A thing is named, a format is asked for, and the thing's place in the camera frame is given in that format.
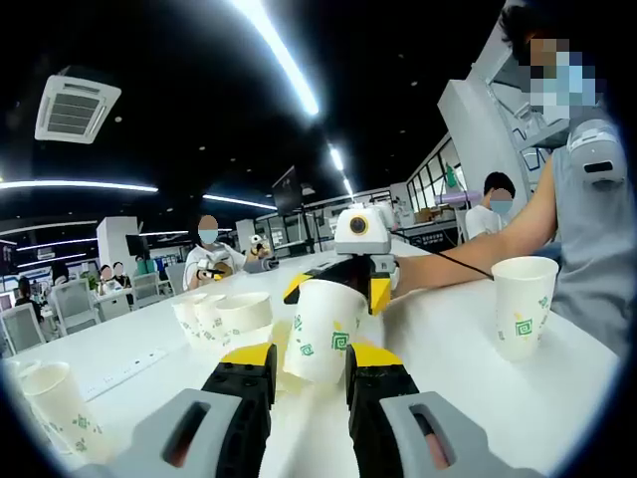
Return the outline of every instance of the air conditioning vent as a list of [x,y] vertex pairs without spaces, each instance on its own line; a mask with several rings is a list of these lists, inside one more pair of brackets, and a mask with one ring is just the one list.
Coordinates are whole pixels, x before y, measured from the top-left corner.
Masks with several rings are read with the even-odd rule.
[[35,138],[92,143],[120,94],[119,88],[81,78],[49,77]]

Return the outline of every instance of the robotic hand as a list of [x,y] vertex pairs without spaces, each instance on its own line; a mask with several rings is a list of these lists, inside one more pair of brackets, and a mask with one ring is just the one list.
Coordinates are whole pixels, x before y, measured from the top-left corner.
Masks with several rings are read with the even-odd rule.
[[[185,389],[134,429],[132,445],[83,478],[256,478],[270,436],[277,348],[236,349],[201,390]],[[489,451],[487,434],[438,393],[419,393],[400,358],[365,344],[347,347],[345,399],[349,436],[362,478],[489,476],[539,478]],[[434,433],[449,463],[438,469]]]
[[367,299],[368,312],[375,316],[389,303],[397,284],[396,261],[391,251],[388,228],[394,215],[388,203],[353,204],[338,216],[334,234],[335,261],[297,276],[284,296],[286,304],[299,300],[299,285],[310,278],[344,284]]

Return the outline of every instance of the black cable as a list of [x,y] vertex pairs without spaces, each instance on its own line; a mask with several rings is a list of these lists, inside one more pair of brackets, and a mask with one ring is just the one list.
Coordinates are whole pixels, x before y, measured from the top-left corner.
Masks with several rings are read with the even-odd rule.
[[[409,243],[411,243],[411,241],[409,240],[408,236],[405,236],[404,234],[400,234],[398,232],[392,232],[391,234],[393,234],[394,236],[398,236],[398,237],[402,237],[403,239],[406,239],[407,241],[409,241]],[[458,264],[459,266],[463,266],[466,267],[467,269],[471,269],[472,271],[476,271],[479,272],[480,274],[487,276],[489,279],[491,279],[492,281],[494,280],[494,276],[492,276],[491,274],[489,274],[488,272],[485,272],[481,269],[478,269],[477,267],[474,266],[470,266],[469,264],[465,264],[464,262],[458,261],[456,259],[454,259],[453,257],[449,257],[444,255],[442,252],[436,252],[436,251],[429,251],[425,248],[420,248],[425,252],[428,252],[429,254],[433,254],[435,256],[440,256],[440,257],[444,257],[445,259],[447,259],[448,261],[454,262],[456,264]]]

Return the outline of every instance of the ceiling light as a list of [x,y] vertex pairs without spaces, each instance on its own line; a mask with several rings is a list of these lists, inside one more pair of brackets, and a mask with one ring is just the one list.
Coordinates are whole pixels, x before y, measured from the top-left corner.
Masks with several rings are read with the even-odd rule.
[[44,262],[62,261],[63,259],[73,259],[74,257],[84,257],[87,253],[73,254],[72,256],[56,257],[54,259],[45,259],[44,261],[28,262],[27,264],[18,264],[18,267],[35,266],[36,264],[42,264]]
[[246,206],[254,206],[254,207],[261,207],[263,209],[271,209],[273,211],[277,210],[276,206],[269,206],[268,204],[259,204],[258,202],[244,201],[243,199],[233,199],[232,197],[222,197],[222,196],[214,196],[212,194],[204,194],[203,198],[208,199],[210,201],[232,202],[235,204],[244,204]]
[[345,185],[345,189],[347,189],[347,194],[349,194],[349,197],[354,197],[354,193],[351,190],[351,185],[349,184],[349,180],[347,178],[345,178],[342,183]]
[[279,60],[279,63],[285,70],[292,86],[297,91],[297,95],[301,99],[303,108],[306,112],[314,116],[319,112],[319,105],[315,100],[306,79],[303,77],[299,67],[292,59],[290,52],[284,45],[281,37],[275,30],[275,27],[270,22],[268,14],[260,1],[255,0],[232,0],[232,3],[248,17],[255,28],[259,31],[268,45],[272,49],[272,52]]
[[36,244],[35,246],[19,247],[16,249],[16,251],[29,251],[31,249],[41,249],[43,247],[62,246],[64,244],[79,244],[81,242],[93,242],[97,240],[97,237],[91,237],[89,239],[74,239],[72,241],[50,242],[49,244]]
[[329,149],[329,154],[331,154],[331,159],[334,161],[334,166],[336,166],[336,169],[338,169],[339,171],[342,171],[343,170],[342,159],[340,158],[340,153],[338,152],[338,149],[336,149],[335,147],[331,147]]
[[188,234],[188,231],[165,231],[165,232],[142,232],[140,236],[169,236],[169,235],[180,235],[180,234]]
[[0,231],[0,236],[8,236],[9,234],[17,234],[24,231],[35,231],[38,229],[48,229],[50,227],[67,227],[82,226],[85,224],[97,224],[98,221],[75,221],[75,222],[56,222],[55,224],[41,224],[39,226],[20,227],[18,229],[10,229],[8,231]]
[[157,192],[156,187],[136,186],[133,184],[117,184],[114,182],[71,181],[66,179],[36,179],[33,181],[13,181],[0,183],[0,189],[17,189],[22,187],[96,187],[103,189],[128,189],[131,191]]

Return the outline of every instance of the black ceiling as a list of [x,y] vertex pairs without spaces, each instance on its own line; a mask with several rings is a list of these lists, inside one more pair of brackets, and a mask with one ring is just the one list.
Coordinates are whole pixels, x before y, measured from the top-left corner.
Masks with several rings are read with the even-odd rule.
[[[295,164],[316,191],[308,202],[343,195],[328,141],[341,149],[355,190],[404,180],[446,132],[437,101],[448,80],[467,76],[504,2],[263,3],[317,98],[314,118],[231,0],[21,2],[22,12],[3,15],[13,20],[0,57],[4,180],[89,179],[159,192],[0,190],[0,230],[121,211],[145,230],[183,229],[197,209],[231,227],[269,211],[202,205],[202,193],[272,203],[272,183]],[[93,144],[34,139],[44,85],[69,65],[122,90]]]

